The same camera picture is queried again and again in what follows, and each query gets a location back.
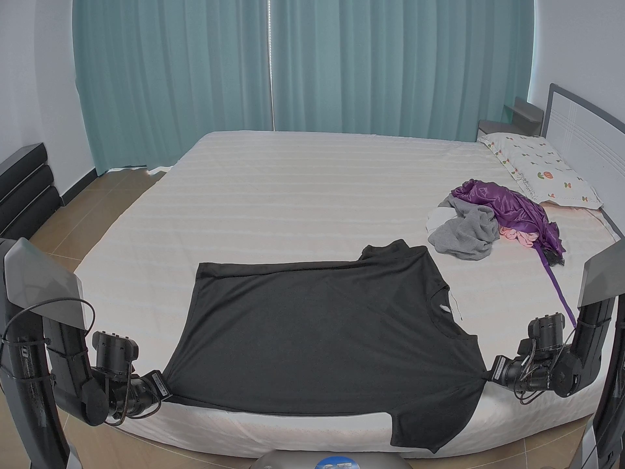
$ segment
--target blue round logo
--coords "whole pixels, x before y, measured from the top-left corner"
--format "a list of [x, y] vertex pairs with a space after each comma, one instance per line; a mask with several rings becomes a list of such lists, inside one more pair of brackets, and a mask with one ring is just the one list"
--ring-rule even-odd
[[324, 458], [314, 469], [360, 469], [360, 466], [350, 458], [334, 456]]

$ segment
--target teal curtain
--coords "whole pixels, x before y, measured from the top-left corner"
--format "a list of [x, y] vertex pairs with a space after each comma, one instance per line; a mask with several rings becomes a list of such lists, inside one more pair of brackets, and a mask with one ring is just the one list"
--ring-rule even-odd
[[267, 0], [74, 0], [98, 173], [174, 164], [214, 130], [271, 130]]
[[276, 130], [475, 141], [527, 98], [534, 0], [271, 0]]

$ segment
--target bed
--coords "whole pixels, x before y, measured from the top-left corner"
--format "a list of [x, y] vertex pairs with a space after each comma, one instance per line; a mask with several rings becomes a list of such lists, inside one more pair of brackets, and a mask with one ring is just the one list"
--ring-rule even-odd
[[[625, 213], [614, 192], [625, 183], [625, 166], [614, 155], [625, 127], [568, 94], [552, 87], [543, 136], [595, 185], [619, 226]], [[579, 159], [580, 151], [588, 153], [589, 142], [601, 149], [597, 158], [604, 154], [602, 168], [588, 168]], [[620, 181], [607, 183], [607, 175]], [[167, 365], [183, 331], [199, 262], [355, 260], [368, 244], [403, 238], [408, 245], [428, 246], [451, 286], [454, 318], [466, 332], [478, 335], [490, 366], [498, 354], [516, 354], [533, 318], [564, 311], [534, 249], [500, 240], [489, 257], [469, 262], [438, 254], [427, 243], [428, 212], [469, 178], [519, 191], [504, 166], [479, 143], [211, 133], [121, 215], [76, 274], [84, 297], [98, 312], [96, 330], [135, 339], [140, 346], [135, 367], [143, 373]], [[545, 209], [558, 223], [567, 250], [566, 266], [553, 270], [577, 314], [584, 262], [618, 234], [600, 211]], [[570, 329], [567, 323], [565, 333]], [[612, 339], [611, 330], [606, 356]], [[598, 404], [607, 364], [604, 360], [599, 378], [578, 394], [564, 399], [547, 393], [529, 406], [487, 383], [473, 418], [436, 457], [493, 448], [589, 415]], [[128, 420], [122, 428], [181, 448], [239, 457], [259, 457], [271, 449], [433, 456], [425, 449], [391, 446], [387, 413], [299, 418], [164, 403], [154, 417]]]

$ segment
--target white wall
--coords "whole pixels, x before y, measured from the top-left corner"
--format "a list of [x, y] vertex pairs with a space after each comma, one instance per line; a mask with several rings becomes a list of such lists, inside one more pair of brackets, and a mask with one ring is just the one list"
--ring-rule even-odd
[[0, 161], [43, 142], [60, 194], [94, 167], [75, 76], [72, 0], [0, 0]]
[[529, 102], [553, 82], [625, 122], [625, 0], [535, 0], [535, 16]]

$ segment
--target pillow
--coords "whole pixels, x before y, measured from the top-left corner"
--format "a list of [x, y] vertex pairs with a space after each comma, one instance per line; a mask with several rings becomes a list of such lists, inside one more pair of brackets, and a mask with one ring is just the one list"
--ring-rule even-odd
[[503, 132], [478, 137], [501, 161], [528, 198], [596, 210], [602, 202], [542, 137]]

